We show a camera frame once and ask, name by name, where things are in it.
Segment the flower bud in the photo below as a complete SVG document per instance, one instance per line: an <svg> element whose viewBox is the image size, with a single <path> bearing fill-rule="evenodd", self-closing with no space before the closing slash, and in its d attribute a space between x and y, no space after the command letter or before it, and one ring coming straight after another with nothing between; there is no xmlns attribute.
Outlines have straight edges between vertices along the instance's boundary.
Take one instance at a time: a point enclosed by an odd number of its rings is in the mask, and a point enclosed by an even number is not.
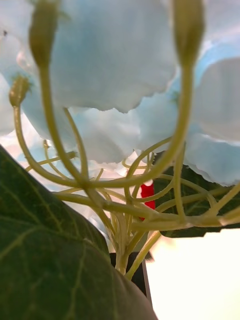
<svg viewBox="0 0 240 320"><path fill-rule="evenodd" d="M38 67L48 67L58 26L58 0L38 0L32 14L29 44Z"/></svg>
<svg viewBox="0 0 240 320"><path fill-rule="evenodd" d="M180 65L194 65L205 30L203 0L172 0L175 46Z"/></svg>
<svg viewBox="0 0 240 320"><path fill-rule="evenodd" d="M17 75L9 92L9 101L13 107L20 107L26 97L27 92L31 89L29 79L22 75Z"/></svg>

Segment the flower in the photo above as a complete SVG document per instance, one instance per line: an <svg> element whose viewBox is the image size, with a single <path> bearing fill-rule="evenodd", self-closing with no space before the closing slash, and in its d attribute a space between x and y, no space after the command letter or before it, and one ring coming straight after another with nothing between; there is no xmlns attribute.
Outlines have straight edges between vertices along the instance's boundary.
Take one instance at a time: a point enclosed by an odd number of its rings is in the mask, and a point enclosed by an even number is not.
<svg viewBox="0 0 240 320"><path fill-rule="evenodd" d="M133 150L143 150L173 134L181 74L169 3L60 2L50 74L56 122L66 150L76 146L63 107L73 116L88 159L99 163L119 163ZM31 91L22 109L40 136L50 139L38 70L28 44L34 9L32 1L0 0L4 84L0 112L10 119L6 93L17 73L28 76ZM229 186L240 181L240 4L206 0L205 9L206 32L195 67L184 163L205 179ZM10 120L7 124L0 120L2 135L12 129Z"/></svg>

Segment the flowering plant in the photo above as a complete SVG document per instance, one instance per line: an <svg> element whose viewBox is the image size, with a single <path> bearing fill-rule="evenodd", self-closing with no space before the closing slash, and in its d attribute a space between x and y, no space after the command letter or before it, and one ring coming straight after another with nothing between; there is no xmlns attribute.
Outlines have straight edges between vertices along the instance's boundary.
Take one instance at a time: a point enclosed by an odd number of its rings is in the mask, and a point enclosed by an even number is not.
<svg viewBox="0 0 240 320"><path fill-rule="evenodd" d="M1 144L28 162L0 148L3 319L155 319L129 280L161 234L240 222L239 12L237 0L0 0ZM63 202L105 235L118 272Z"/></svg>

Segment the black pot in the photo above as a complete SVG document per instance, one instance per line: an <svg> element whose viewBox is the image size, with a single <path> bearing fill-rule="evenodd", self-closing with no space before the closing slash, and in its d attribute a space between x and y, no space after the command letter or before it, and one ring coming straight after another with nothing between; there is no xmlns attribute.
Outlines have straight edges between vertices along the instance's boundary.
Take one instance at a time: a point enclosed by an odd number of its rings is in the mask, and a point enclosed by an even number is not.
<svg viewBox="0 0 240 320"><path fill-rule="evenodd" d="M128 264L126 267L126 272L131 268L138 252L132 252L128 259ZM116 265L116 253L110 253L111 264L115 267ZM147 297L147 299L152 304L151 294L150 294L150 287L149 287L149 280L146 268L146 262L143 260L135 274L133 275L131 281L142 291L142 293Z"/></svg>

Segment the red object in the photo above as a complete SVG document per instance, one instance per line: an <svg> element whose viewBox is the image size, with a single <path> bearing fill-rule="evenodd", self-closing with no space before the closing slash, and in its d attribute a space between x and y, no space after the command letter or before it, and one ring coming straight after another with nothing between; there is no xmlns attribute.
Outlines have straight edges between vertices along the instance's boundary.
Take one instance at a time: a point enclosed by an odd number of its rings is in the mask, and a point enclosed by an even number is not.
<svg viewBox="0 0 240 320"><path fill-rule="evenodd" d="M141 185L141 197L144 199L146 197L150 197L154 195L154 183L152 183L151 185L147 186L145 184ZM148 201L145 202L145 205L148 206L151 209L155 209L155 201Z"/></svg>

